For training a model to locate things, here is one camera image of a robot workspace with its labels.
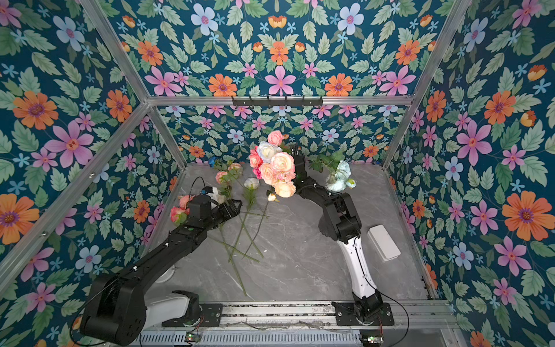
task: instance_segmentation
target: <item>white box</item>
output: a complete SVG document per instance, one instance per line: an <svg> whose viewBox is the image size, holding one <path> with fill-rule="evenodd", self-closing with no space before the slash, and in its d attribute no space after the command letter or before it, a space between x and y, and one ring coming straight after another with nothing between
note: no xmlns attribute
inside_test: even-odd
<svg viewBox="0 0 555 347"><path fill-rule="evenodd" d="M401 251L383 225L370 228L368 236L384 261L395 259L401 255Z"/></svg>

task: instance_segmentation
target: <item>gray marble surface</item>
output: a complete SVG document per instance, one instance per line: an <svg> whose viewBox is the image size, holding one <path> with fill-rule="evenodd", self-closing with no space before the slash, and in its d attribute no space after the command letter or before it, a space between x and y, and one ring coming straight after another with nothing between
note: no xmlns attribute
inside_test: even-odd
<svg viewBox="0 0 555 347"><path fill-rule="evenodd" d="M181 188L188 194L193 180L202 176L207 185L215 185L216 171L206 166L190 165L187 180ZM395 299L426 299L427 291L421 279L421 269L414 261L412 244L407 241L406 228L387 187L388 181L377 165L352 165L352 178L357 187L349 190L362 221L362 246L371 276L378 288ZM325 173L309 172L320 183ZM248 165L241 182L252 177ZM202 187L197 181L193 192ZM258 206L251 211L262 213L266 206L268 186L261 181L258 190ZM233 186L234 198L240 198L243 188ZM210 238L198 249L176 263L176 272L165 283L152 286L147 296L164 295L175 289L198 293L201 301L239 300L352 300L349 272L340 248L318 230L322 215L320 207L298 195L268 204L267 218L262 221L255 239L263 258L254 247L248 254L259 263L233 256L237 271L243 281L246 295L224 246ZM246 228L252 237L256 234L261 217L248 215ZM370 227L383 224L395 241L401 255L384 263L367 235ZM225 223L223 237L234 244L241 221L238 217ZM171 222L158 232L167 235ZM209 235L222 240L219 229ZM237 248L245 252L250 242L242 232Z"/></svg>

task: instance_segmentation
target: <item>flower bouquet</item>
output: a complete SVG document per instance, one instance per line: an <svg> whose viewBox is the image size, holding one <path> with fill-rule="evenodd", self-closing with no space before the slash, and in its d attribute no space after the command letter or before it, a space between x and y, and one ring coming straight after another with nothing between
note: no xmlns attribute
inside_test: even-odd
<svg viewBox="0 0 555 347"><path fill-rule="evenodd" d="M338 193L345 188L354 188L355 180L349 178L351 168L345 161L345 155L338 150L331 155L320 154L310 163L310 168L322 172L327 167L330 174L326 179L326 189L330 192Z"/></svg>
<svg viewBox="0 0 555 347"><path fill-rule="evenodd" d="M291 150L283 145L285 137L279 130L268 135L268 141L262 141L250 150L250 166L256 178L263 179L272 186L268 200L276 199L276 194L282 198L289 198L295 194L296 187L292 180L295 178L295 163L289 154Z"/></svg>

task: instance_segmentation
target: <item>black cable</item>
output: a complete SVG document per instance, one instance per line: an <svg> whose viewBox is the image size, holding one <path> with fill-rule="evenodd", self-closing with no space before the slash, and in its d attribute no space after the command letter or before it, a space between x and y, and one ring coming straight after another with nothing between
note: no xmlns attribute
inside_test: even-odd
<svg viewBox="0 0 555 347"><path fill-rule="evenodd" d="M360 261L360 257L359 257L359 251L356 249L356 240L354 241L354 245L355 245L355 253L356 253L356 258L359 260L359 264L360 264L360 269L362 270L362 274L364 276L364 279L366 280L366 282L368 283L368 285L372 288L374 288L375 291L378 291L378 289L376 287L374 287L372 284L370 284L370 282L368 281L368 278L366 278L366 274L364 273L364 268L362 267L362 262ZM394 298L387 296L386 294L382 293L381 291L379 292L381 295L385 296L386 298L393 300L397 303L397 305L399 305L404 311L405 314L407 315L407 330L405 330L405 334L403 335L403 337L401 337L401 339L397 342L395 342L394 344L389 345L388 347L393 347L395 345L397 345L398 343L400 343L401 341L403 341L405 339L405 337L407 337L408 334L408 327L410 326L410 319L408 317L408 312L405 309L405 307L403 305L401 305L401 303L397 300L395 300Z"/></svg>

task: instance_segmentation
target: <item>white rose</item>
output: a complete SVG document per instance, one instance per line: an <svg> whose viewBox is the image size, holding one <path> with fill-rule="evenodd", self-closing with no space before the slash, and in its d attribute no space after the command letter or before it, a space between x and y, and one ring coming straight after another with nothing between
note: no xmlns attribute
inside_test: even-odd
<svg viewBox="0 0 555 347"><path fill-rule="evenodd" d="M258 145L256 152L264 163L270 163L270 159L274 154L281 152L281 148L266 141L262 141Z"/></svg>
<svg viewBox="0 0 555 347"><path fill-rule="evenodd" d="M254 177L247 178L247 179L245 180L245 187L246 187L246 188L249 188L249 189L258 189L259 185L260 185L260 182L259 182L256 178L254 178Z"/></svg>

